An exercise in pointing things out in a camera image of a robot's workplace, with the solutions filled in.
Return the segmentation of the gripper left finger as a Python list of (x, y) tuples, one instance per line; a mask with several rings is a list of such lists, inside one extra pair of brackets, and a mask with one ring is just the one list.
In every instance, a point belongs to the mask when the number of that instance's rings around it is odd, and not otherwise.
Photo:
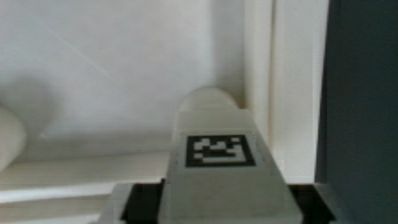
[(98, 224), (160, 224), (164, 182), (116, 185)]

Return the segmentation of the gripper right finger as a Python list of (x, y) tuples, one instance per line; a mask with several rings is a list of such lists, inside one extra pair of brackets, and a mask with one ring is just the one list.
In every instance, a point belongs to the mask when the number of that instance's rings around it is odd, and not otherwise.
[(336, 216), (313, 184), (288, 185), (304, 215), (303, 224), (333, 224)]

